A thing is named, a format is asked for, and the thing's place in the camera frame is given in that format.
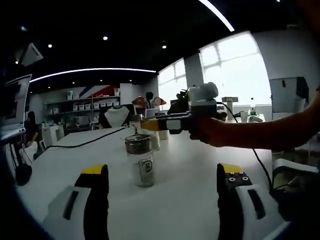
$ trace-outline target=white cup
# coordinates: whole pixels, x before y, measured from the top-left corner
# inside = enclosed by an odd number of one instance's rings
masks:
[[[159,134],[160,140],[168,139],[168,133],[169,133],[169,130],[159,131],[158,134]]]
[[[241,116],[241,122],[242,123],[247,123],[248,122],[248,113],[246,111],[240,112]]]

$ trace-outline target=white wall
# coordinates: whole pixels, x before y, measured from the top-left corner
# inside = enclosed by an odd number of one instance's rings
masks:
[[[147,92],[152,92],[154,97],[159,96],[158,75],[153,76],[149,81],[142,85],[142,97],[146,97]]]
[[[301,30],[277,30],[253,37],[269,79],[304,77],[311,100],[320,84],[320,51],[312,35]]]
[[[133,99],[143,95],[143,87],[141,85],[132,85],[133,87]]]
[[[131,104],[134,99],[132,83],[120,83],[120,104]]]
[[[204,83],[199,53],[186,57],[183,60],[187,87],[190,88],[193,85],[199,87]]]
[[[43,122],[44,102],[40,94],[33,94],[29,99],[29,111],[34,112],[35,123],[41,124]]]
[[[73,88],[66,88],[56,91],[49,91],[40,94],[42,101],[44,103],[56,103],[67,100],[67,92],[73,91],[74,94],[80,94],[84,87],[73,87]]]

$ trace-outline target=white table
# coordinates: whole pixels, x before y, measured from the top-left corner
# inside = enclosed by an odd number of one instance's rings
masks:
[[[77,145],[118,128],[71,133],[58,145]],[[218,163],[239,165],[254,184],[268,181],[251,149],[216,148],[189,139],[188,132],[170,135],[154,153],[156,184],[140,188],[132,181],[124,138],[130,129],[78,148],[50,148],[32,165],[32,177],[18,192],[30,213],[42,221],[48,204],[82,169],[108,164],[108,233],[113,240],[212,240],[219,234],[216,187]],[[269,173],[270,150],[257,150]]]

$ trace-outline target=black cable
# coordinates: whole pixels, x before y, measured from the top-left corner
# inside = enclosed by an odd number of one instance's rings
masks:
[[[106,137],[106,136],[111,135],[111,134],[115,134],[115,133],[117,133],[117,132],[120,132],[120,131],[122,131],[122,130],[124,130],[124,129],[128,128],[128,127],[129,127],[129,126],[125,126],[125,127],[120,128],[120,129],[118,129],[118,130],[116,130],[116,131],[109,132],[109,133],[107,133],[107,134],[105,134],[105,135],[103,135],[103,136],[100,136],[100,137],[98,137],[98,138],[96,138],[96,139],[93,139],[93,140],[91,140],[91,141],[87,141],[87,142],[82,143],[82,144],[79,144],[79,145],[74,145],[74,146],[51,145],[51,146],[48,146],[45,150],[48,150],[49,148],[65,148],[65,149],[78,148],[78,147],[81,147],[81,146],[84,146],[84,145],[87,145],[87,144],[93,143],[93,142],[95,142],[95,141],[98,141],[98,140],[100,140],[100,139],[102,139],[102,138],[104,138],[104,137]]]
[[[232,114],[235,122],[238,123],[237,118],[235,117],[235,115],[233,114],[233,112],[231,111],[231,109],[230,109],[226,104],[224,104],[223,102],[217,102],[217,104],[222,104],[222,105],[224,105],[224,106],[226,107],[226,109],[228,109],[228,111]],[[263,169],[263,171],[264,171],[264,173],[265,173],[265,175],[266,175],[266,178],[267,178],[268,184],[269,184],[269,190],[271,191],[271,190],[273,189],[273,185],[272,185],[272,182],[271,182],[271,178],[270,178],[270,176],[269,176],[269,173],[268,173],[265,165],[263,164],[263,162],[262,162],[262,161],[260,160],[260,158],[258,157],[258,154],[257,154],[256,150],[255,150],[254,148],[252,148],[252,150],[253,150],[253,152],[254,152],[254,155],[255,155],[256,159],[257,159],[258,162],[260,163],[260,165],[261,165],[261,167],[262,167],[262,169]]]

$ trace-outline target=metal lid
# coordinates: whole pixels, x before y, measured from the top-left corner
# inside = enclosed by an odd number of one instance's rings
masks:
[[[129,154],[145,154],[151,151],[151,137],[147,134],[135,134],[125,138],[126,151]]]

